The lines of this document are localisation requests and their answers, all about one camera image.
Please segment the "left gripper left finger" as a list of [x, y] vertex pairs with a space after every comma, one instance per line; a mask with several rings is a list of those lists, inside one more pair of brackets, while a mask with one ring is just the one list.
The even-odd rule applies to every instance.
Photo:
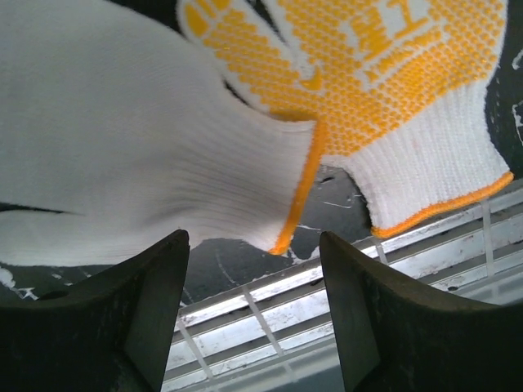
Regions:
[[65, 290], [4, 301], [2, 390], [160, 390], [189, 254], [178, 230]]

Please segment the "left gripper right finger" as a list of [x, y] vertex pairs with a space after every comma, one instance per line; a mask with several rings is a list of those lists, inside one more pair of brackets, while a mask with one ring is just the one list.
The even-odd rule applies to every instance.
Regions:
[[521, 390], [521, 304], [443, 292], [330, 232], [320, 260], [345, 390]]

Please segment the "yellow dotted work glove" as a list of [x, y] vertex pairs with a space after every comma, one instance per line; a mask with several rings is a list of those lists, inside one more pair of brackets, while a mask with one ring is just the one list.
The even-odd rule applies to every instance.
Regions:
[[504, 1], [181, 1], [183, 34], [257, 109], [315, 115], [322, 162], [389, 238], [513, 178], [485, 119]]

